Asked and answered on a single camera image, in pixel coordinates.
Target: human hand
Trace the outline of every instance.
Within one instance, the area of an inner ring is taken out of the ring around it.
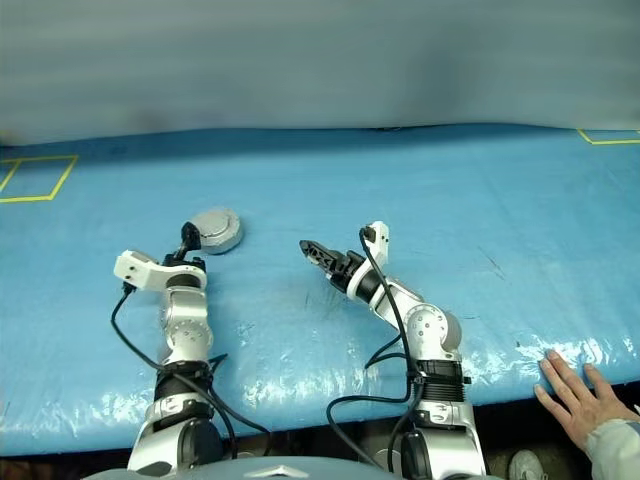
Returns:
[[[584,371],[596,396],[560,355],[552,350],[547,358],[540,362],[540,367],[566,408],[555,402],[540,385],[534,387],[536,397],[579,449],[585,450],[589,434],[607,420],[619,418],[640,422],[640,416],[618,400],[611,385],[593,365],[586,364]]]

